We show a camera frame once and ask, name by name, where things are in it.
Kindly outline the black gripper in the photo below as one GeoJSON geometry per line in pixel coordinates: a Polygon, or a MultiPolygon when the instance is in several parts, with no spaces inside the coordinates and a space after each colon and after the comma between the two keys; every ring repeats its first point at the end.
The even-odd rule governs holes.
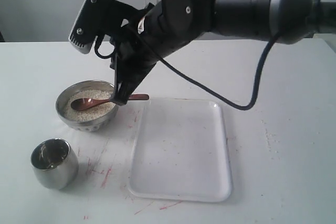
{"type": "Polygon", "coordinates": [[[134,15],[121,29],[118,53],[112,52],[111,102],[127,103],[160,59],[210,31],[213,4],[214,0],[160,0],[134,15]]]}

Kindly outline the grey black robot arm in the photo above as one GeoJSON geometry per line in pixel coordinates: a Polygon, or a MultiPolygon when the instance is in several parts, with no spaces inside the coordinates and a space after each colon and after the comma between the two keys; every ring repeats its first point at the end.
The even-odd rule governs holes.
{"type": "Polygon", "coordinates": [[[265,41],[247,105],[256,103],[266,58],[277,42],[294,44],[315,33],[335,33],[335,0],[160,0],[129,18],[115,40],[112,101],[125,105],[157,62],[204,33],[265,41]]]}

